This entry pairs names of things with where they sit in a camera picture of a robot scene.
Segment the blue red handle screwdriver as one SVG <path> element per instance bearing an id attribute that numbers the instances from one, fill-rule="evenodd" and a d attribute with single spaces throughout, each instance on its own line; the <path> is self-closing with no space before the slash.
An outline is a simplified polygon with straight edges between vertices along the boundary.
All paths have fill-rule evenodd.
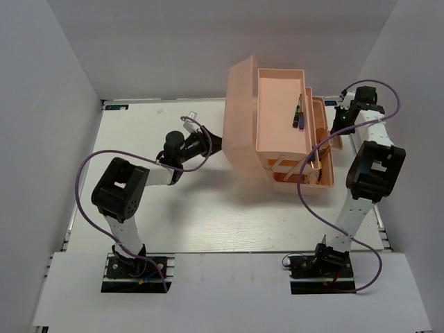
<path id="1" fill-rule="evenodd" d="M 298 130 L 299 131 L 303 131 L 305 129 L 305 115 L 303 112 L 303 100 L 302 100 L 302 95 L 300 95 L 299 97 L 299 109 L 298 109 Z"/>

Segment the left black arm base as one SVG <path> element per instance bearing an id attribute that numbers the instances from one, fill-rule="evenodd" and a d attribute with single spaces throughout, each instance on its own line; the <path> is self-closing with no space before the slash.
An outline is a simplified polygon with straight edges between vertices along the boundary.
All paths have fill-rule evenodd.
<path id="1" fill-rule="evenodd" d="M 148 255 L 152 262 L 120 255 L 112 247 L 105 261 L 101 293 L 167 293 L 173 282 L 175 255 Z"/>

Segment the black green slim screwdriver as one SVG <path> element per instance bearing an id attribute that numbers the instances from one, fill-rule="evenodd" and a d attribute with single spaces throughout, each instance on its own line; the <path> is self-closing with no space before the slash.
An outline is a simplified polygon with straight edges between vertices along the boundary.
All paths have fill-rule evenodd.
<path id="1" fill-rule="evenodd" d="M 301 110 L 302 110 L 302 95 L 300 94 L 298 97 L 298 103 L 295 108 L 295 112 L 294 112 L 294 116 L 293 116 L 293 121 L 292 121 L 293 128 L 298 127 Z"/>

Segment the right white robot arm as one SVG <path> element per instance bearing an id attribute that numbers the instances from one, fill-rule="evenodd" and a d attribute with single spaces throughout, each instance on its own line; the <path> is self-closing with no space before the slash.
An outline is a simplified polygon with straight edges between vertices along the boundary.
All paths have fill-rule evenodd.
<path id="1" fill-rule="evenodd" d="M 361 146 L 345 179 L 348 192 L 334 229 L 315 249 L 313 267 L 323 277 L 348 263 L 352 238 L 375 204 L 391 194 L 406 157 L 406 151 L 389 138 L 383 120 L 385 111 L 377 103 L 375 87 L 344 90 L 341 98 L 330 132 L 358 133 Z"/>

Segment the yellow needle-nose pliers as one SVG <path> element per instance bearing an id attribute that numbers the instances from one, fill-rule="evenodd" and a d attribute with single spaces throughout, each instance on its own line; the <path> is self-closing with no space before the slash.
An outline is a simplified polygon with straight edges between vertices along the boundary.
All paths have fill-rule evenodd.
<path id="1" fill-rule="evenodd" d="M 327 143 L 323 144 L 323 145 L 322 145 L 322 146 L 321 146 L 316 152 L 314 152 L 314 153 L 311 155 L 311 157 L 310 157 L 310 159 L 309 159 L 309 162 L 310 162 L 310 163 L 315 163 L 316 160 L 318 160 L 319 162 L 321 162 L 322 159 L 323 159 L 323 156 L 324 156 L 326 153 L 330 152 L 331 149 L 332 149 L 332 143 L 331 143 L 331 141 L 329 140 Z"/>
<path id="2" fill-rule="evenodd" d="M 322 159 L 319 159 L 318 161 L 312 160 L 310 162 L 310 165 L 311 165 L 311 167 L 312 167 L 312 169 L 314 170 L 314 173 L 315 173 L 314 177 L 316 179 L 316 184 L 320 185 L 322 177 L 323 177 Z"/>

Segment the pink plastic toolbox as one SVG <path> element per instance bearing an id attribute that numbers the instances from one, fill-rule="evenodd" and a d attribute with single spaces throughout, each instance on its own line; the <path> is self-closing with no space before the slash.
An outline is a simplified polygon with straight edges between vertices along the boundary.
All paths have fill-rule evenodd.
<path id="1" fill-rule="evenodd" d="M 300 94 L 303 131 L 292 127 Z M 253 55 L 230 68 L 222 150 L 238 175 L 266 180 L 277 193 L 320 196 L 334 186 L 332 152 L 342 141 L 330 140 L 320 185 L 306 158 L 329 133 L 324 100 L 306 86 L 303 70 L 261 68 Z"/>

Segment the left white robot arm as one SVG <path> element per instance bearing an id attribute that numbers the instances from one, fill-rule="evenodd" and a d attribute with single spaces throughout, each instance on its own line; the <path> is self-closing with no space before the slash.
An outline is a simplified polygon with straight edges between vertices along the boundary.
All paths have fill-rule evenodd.
<path id="1" fill-rule="evenodd" d="M 92 192 L 92 204 L 105 217 L 112 236 L 117 238 L 112 252 L 130 276 L 138 277 L 146 270 L 146 249 L 135 223 L 135 213 L 144 189 L 176 184 L 184 172 L 186 161 L 198 155 L 209 157 L 218 153 L 222 149 L 222 141 L 206 128 L 190 130 L 188 137 L 180 131 L 171 131 L 156 157 L 160 163 L 158 168 L 136 166 L 120 157 L 114 158 L 108 165 Z"/>

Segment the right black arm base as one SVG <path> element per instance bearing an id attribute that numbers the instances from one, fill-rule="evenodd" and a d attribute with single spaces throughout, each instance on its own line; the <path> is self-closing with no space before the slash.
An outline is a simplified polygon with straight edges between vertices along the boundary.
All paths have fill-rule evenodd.
<path id="1" fill-rule="evenodd" d="M 326 268 L 323 271 L 314 255 L 289 253 L 282 258 L 282 266 L 289 272 L 292 295 L 355 292 L 354 272 L 349 258 L 341 268 Z"/>

